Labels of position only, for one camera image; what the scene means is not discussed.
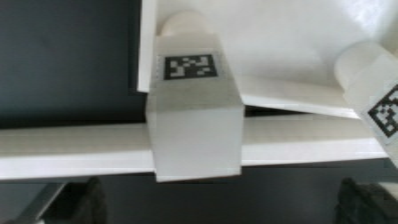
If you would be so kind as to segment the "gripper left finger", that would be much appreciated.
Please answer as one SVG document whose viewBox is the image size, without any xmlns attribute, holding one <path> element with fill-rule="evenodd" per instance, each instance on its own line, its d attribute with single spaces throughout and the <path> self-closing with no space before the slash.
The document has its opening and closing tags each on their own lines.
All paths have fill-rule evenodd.
<svg viewBox="0 0 398 224">
<path fill-rule="evenodd" d="M 102 181 L 50 183 L 13 224 L 109 224 Z"/>
</svg>

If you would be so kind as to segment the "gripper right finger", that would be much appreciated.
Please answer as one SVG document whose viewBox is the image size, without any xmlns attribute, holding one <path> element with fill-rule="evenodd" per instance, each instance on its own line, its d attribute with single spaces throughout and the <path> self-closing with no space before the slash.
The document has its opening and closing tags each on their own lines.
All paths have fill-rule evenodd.
<svg viewBox="0 0 398 224">
<path fill-rule="evenodd" d="M 398 182 L 345 178 L 335 211 L 335 224 L 398 224 Z"/>
</svg>

